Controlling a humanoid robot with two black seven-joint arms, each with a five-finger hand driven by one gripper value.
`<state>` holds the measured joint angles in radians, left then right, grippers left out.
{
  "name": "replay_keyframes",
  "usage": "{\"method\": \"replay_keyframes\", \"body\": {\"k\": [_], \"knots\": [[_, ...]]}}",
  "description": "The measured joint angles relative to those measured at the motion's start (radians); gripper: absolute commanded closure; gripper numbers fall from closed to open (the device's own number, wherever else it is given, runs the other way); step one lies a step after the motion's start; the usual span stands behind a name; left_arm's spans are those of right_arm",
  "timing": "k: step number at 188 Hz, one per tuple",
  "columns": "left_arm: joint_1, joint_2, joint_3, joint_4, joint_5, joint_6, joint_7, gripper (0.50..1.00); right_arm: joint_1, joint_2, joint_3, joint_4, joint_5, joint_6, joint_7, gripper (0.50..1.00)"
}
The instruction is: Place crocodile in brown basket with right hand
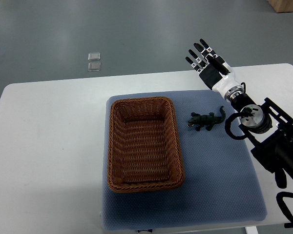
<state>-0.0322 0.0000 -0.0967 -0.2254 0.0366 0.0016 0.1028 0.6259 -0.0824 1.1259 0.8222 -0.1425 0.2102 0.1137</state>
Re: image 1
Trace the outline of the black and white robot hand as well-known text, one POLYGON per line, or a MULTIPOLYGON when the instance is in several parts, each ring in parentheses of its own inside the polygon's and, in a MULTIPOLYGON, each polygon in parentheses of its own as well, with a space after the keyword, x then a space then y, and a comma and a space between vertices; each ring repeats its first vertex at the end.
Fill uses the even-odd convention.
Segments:
POLYGON ((200 39, 193 45, 197 52, 189 49, 191 57, 186 57, 186 61, 210 90, 220 93, 228 102, 244 93, 244 87, 236 81, 233 69, 205 40, 200 39))

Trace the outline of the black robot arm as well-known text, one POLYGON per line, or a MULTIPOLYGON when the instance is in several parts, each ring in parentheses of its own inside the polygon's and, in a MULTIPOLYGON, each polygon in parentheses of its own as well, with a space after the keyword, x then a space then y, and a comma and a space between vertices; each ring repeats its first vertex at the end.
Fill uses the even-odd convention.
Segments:
POLYGON ((286 176, 293 180, 293 118, 269 98, 257 105, 238 91, 229 101, 236 113, 227 118, 226 133, 235 140, 247 138, 254 158, 275 175, 279 188, 286 188, 286 176))

